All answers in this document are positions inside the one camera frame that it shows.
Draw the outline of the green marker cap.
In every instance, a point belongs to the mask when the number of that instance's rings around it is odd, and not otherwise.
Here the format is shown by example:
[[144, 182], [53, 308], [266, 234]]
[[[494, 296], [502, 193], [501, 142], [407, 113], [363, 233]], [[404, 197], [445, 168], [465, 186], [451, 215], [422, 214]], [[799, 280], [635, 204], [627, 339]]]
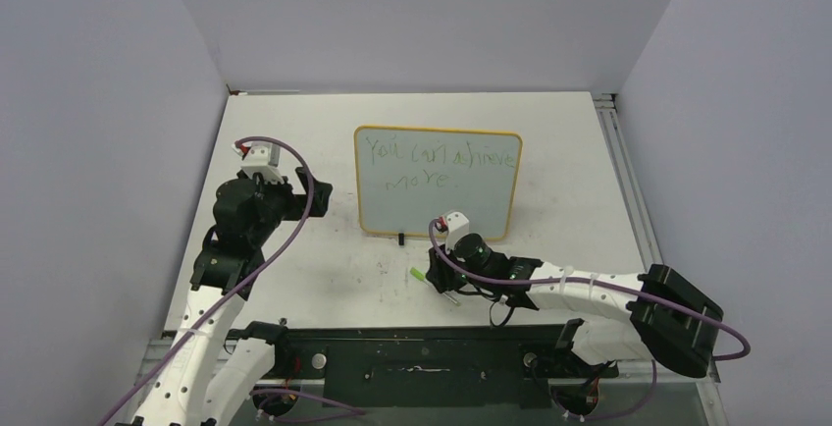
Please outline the green marker cap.
[[426, 280], [426, 278], [425, 278], [425, 275], [424, 275], [422, 272], [420, 272], [417, 268], [412, 267], [412, 268], [409, 270], [409, 273], [410, 273], [410, 275], [411, 275], [413, 278], [415, 278], [416, 280], [418, 280], [418, 281], [420, 281], [420, 282], [422, 282], [422, 283], [426, 283], [426, 282], [427, 282], [427, 280]]

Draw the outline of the yellow framed whiteboard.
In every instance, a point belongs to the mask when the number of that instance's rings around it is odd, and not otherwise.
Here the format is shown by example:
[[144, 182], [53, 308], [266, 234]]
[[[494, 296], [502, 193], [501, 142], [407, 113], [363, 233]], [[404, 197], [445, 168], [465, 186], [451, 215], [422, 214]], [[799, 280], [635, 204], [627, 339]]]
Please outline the yellow framed whiteboard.
[[353, 142], [364, 232], [420, 238], [432, 219], [458, 211], [485, 239], [506, 237], [523, 151], [519, 134], [364, 125]]

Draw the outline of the white green marker pen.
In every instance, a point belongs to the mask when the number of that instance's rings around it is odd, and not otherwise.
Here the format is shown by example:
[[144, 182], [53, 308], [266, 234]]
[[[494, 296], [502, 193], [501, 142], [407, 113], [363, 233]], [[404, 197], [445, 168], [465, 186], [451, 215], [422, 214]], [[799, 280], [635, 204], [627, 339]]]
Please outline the white green marker pen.
[[438, 293], [439, 295], [441, 295], [441, 296], [443, 296], [444, 298], [446, 298], [446, 299], [447, 299], [450, 303], [452, 303], [454, 306], [460, 306], [460, 302], [459, 302], [459, 301], [458, 301], [458, 300], [457, 300], [454, 296], [452, 296], [451, 294], [448, 294], [448, 293], [441, 293], [441, 292], [439, 292], [439, 291], [438, 291], [438, 290], [437, 290], [437, 289], [436, 289], [436, 288], [435, 288], [435, 287], [434, 287], [434, 286], [433, 286], [433, 285], [432, 285], [432, 284], [428, 281], [428, 279], [427, 279], [426, 275], [425, 275], [425, 278], [426, 278], [427, 282], [426, 282], [426, 283], [422, 283], [422, 282], [421, 282], [422, 284], [426, 285], [429, 289], [432, 289], [434, 292], [436, 292], [436, 293]]

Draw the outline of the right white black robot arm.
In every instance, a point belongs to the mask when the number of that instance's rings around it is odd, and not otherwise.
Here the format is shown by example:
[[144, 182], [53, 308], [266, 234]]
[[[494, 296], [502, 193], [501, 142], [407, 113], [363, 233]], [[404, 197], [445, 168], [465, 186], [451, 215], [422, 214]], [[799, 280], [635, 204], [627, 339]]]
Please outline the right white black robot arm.
[[709, 369], [724, 312], [669, 266], [629, 274], [576, 271], [508, 256], [477, 234], [453, 249], [433, 245], [428, 257], [426, 278], [439, 293], [468, 287], [510, 310], [575, 314], [554, 350], [556, 365], [568, 375], [618, 360], [654, 360], [690, 378]]

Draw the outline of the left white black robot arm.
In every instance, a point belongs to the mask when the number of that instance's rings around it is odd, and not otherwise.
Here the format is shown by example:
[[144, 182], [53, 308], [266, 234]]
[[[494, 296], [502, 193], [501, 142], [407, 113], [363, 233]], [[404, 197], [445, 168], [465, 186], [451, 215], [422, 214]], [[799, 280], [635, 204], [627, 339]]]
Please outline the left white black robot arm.
[[147, 394], [132, 425], [225, 425], [257, 379], [285, 375], [292, 350], [286, 328], [264, 324], [262, 338], [248, 336], [229, 367], [216, 363], [257, 276], [273, 262], [263, 247], [283, 222], [302, 227], [322, 218], [332, 185], [307, 169], [295, 170], [303, 192], [272, 165], [246, 167], [219, 186], [207, 231], [193, 266], [182, 322], [165, 356], [135, 386]]

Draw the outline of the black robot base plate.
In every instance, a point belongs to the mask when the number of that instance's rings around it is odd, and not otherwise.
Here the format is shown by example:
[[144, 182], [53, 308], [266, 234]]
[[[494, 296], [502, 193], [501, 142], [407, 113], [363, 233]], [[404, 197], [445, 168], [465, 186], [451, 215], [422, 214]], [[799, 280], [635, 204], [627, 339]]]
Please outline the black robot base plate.
[[264, 380], [318, 384], [360, 407], [548, 405], [543, 388], [648, 381], [650, 365], [590, 366], [559, 342], [565, 325], [503, 328], [290, 329]]

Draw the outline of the right aluminium rail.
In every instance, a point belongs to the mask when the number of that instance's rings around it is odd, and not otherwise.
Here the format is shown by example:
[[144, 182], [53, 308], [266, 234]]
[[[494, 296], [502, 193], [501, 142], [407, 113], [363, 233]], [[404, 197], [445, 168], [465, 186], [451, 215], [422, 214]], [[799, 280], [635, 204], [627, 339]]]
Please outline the right aluminium rail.
[[615, 99], [616, 95], [612, 93], [592, 94], [601, 132], [623, 194], [637, 247], [645, 268], [649, 269], [653, 264], [663, 264], [664, 258], [627, 148]]

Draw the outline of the front aluminium frame rail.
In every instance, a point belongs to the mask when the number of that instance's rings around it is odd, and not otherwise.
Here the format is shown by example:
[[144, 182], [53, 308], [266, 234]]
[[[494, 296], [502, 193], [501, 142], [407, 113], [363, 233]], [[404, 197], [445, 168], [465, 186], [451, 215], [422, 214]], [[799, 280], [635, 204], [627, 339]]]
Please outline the front aluminium frame rail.
[[209, 360], [251, 366], [233, 425], [724, 425], [714, 372], [647, 361], [589, 367], [533, 327], [233, 335]]

